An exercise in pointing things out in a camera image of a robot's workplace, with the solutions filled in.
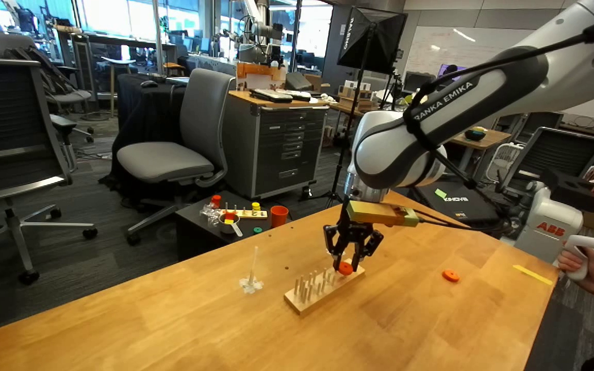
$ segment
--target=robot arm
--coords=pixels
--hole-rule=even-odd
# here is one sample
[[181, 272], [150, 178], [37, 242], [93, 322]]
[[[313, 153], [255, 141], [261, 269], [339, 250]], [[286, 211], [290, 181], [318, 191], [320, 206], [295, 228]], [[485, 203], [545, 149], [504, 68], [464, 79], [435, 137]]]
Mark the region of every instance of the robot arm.
[[[594, 24], [594, 0], [581, 0], [496, 60], [516, 57], [579, 36]], [[427, 104], [396, 114], [366, 114], [353, 143], [351, 178], [356, 189], [382, 194], [417, 186], [436, 173], [428, 150], [453, 135], [500, 115], [559, 111], [594, 100], [594, 43], [570, 45], [472, 73]]]

